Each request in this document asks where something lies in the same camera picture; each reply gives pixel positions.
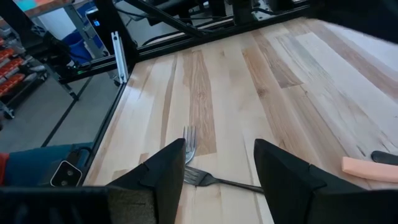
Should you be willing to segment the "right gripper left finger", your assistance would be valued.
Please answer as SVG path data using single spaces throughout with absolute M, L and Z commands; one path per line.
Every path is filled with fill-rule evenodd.
M 3 187 L 1 223 L 174 223 L 183 138 L 104 186 Z

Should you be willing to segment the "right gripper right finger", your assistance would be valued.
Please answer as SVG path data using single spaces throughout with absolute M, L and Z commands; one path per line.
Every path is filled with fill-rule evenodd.
M 254 161 L 275 223 L 397 224 L 394 189 L 363 189 L 264 139 Z

